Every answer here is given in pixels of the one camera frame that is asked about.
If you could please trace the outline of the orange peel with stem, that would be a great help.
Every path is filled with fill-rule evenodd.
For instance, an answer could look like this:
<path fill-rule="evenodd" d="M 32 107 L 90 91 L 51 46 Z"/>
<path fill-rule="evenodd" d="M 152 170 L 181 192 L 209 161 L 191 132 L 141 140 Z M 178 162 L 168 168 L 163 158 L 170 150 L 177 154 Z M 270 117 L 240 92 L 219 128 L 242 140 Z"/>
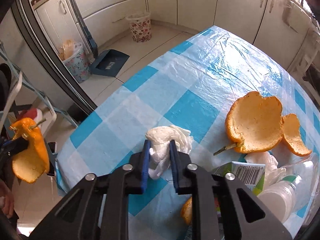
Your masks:
<path fill-rule="evenodd" d="M 22 118 L 10 126 L 14 131 L 14 140 L 28 142 L 25 150 L 12 157 L 12 170 L 17 178 L 32 184 L 44 173 L 49 172 L 49 155 L 43 135 L 36 122 L 31 118 Z"/>

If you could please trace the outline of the white refrigerator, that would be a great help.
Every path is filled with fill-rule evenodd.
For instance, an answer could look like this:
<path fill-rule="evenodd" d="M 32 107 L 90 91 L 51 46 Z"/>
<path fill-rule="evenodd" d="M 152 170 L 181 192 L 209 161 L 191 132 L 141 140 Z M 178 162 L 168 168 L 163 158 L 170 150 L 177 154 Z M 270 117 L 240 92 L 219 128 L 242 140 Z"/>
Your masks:
<path fill-rule="evenodd" d="M 9 59 L 55 107 L 84 115 L 97 108 L 51 47 L 28 0 L 1 0 L 1 41 Z"/>

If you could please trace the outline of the small orange peel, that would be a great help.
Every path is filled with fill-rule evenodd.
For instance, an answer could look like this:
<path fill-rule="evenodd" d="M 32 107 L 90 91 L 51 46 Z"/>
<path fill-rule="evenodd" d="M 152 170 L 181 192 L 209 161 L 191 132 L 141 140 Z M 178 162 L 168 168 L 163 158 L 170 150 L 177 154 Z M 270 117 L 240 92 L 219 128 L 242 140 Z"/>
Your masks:
<path fill-rule="evenodd" d="M 308 149 L 299 131 L 300 123 L 297 116 L 290 113 L 283 116 L 283 142 L 291 153 L 299 157 L 306 157 L 311 154 L 312 150 Z"/>

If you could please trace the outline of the white tissue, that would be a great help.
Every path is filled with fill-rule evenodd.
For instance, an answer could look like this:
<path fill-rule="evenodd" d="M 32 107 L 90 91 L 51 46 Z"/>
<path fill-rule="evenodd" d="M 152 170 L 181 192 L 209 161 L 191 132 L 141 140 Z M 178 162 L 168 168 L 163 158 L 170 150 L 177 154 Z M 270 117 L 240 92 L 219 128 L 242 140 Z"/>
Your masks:
<path fill-rule="evenodd" d="M 194 141 L 190 130 L 175 125 L 154 127 L 146 132 L 145 137 L 151 144 L 148 173 L 153 180 L 159 179 L 170 166 L 169 144 L 172 140 L 177 150 L 186 154 L 191 152 Z"/>
<path fill-rule="evenodd" d="M 278 161 L 269 152 L 250 153 L 245 156 L 245 160 L 250 164 L 265 165 L 264 189 L 274 184 L 281 176 L 286 174 L 286 168 L 278 168 Z"/>

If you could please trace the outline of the clear plastic bottle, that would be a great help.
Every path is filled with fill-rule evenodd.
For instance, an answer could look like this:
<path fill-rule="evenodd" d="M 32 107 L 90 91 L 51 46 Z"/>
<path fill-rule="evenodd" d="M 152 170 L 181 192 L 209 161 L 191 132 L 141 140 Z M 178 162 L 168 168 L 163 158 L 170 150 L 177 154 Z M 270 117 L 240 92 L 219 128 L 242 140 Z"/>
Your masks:
<path fill-rule="evenodd" d="M 284 223 L 291 213 L 308 204 L 316 182 L 319 156 L 310 154 L 294 164 L 258 195 L 269 210 Z"/>

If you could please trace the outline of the white lower cabinets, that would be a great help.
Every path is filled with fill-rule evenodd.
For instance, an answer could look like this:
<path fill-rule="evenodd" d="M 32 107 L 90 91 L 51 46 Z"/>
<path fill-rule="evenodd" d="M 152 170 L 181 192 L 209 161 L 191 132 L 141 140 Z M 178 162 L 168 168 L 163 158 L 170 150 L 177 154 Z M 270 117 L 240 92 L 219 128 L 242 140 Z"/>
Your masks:
<path fill-rule="evenodd" d="M 319 36 L 297 0 L 40 0 L 33 9 L 55 48 L 65 40 L 85 43 L 77 14 L 99 47 L 129 29 L 130 15 L 147 11 L 154 21 L 187 30 L 216 25 L 285 69 L 292 66 L 305 41 Z"/>

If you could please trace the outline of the floral lined trash bin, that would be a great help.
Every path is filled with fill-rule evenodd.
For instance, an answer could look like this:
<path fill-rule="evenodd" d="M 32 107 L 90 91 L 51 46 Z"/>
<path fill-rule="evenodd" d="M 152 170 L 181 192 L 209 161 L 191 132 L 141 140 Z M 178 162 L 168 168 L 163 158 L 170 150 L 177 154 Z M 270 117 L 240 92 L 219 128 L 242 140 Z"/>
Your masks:
<path fill-rule="evenodd" d="M 78 83 L 89 78 L 89 61 L 81 43 L 65 40 L 59 49 L 59 58 Z"/>

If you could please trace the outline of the large orange peel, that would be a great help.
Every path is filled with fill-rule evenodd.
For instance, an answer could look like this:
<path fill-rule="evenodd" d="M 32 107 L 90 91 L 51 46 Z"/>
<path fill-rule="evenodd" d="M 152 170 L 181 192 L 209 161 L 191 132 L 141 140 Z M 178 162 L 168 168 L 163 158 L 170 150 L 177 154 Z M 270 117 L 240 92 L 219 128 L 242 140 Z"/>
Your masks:
<path fill-rule="evenodd" d="M 259 92 L 249 92 L 238 98 L 225 119 L 231 143 L 213 155 L 230 149 L 243 154 L 271 150 L 283 138 L 282 110 L 276 96 L 263 97 Z"/>

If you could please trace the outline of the green white carton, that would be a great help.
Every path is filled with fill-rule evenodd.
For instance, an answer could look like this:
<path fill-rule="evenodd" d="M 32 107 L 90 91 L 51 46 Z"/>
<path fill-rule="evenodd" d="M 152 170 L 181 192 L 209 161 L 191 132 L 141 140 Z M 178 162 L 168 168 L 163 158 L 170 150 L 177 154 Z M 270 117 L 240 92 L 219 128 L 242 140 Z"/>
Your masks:
<path fill-rule="evenodd" d="M 227 173 L 234 174 L 256 196 L 263 191 L 265 179 L 264 164 L 250 164 L 232 161 L 213 169 L 213 174 L 225 176 Z"/>

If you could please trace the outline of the orange peel piece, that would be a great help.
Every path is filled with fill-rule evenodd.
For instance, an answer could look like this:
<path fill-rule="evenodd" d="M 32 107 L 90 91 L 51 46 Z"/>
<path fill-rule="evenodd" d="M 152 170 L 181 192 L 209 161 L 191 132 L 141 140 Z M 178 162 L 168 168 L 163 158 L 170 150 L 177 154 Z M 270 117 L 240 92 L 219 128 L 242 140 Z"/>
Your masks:
<path fill-rule="evenodd" d="M 182 206 L 180 213 L 185 224 L 190 225 L 192 221 L 192 198 L 190 197 Z"/>

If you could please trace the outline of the white tissue under peel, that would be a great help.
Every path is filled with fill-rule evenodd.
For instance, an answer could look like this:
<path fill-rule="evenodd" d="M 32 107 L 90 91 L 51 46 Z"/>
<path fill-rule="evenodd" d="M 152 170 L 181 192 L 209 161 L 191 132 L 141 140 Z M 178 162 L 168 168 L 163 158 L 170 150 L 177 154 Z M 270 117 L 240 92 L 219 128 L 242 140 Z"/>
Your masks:
<path fill-rule="evenodd" d="M 250 153 L 245 156 L 245 160 L 250 164 L 265 165 L 264 189 L 274 184 L 281 176 L 286 174 L 286 168 L 278 168 L 278 161 L 269 152 Z"/>

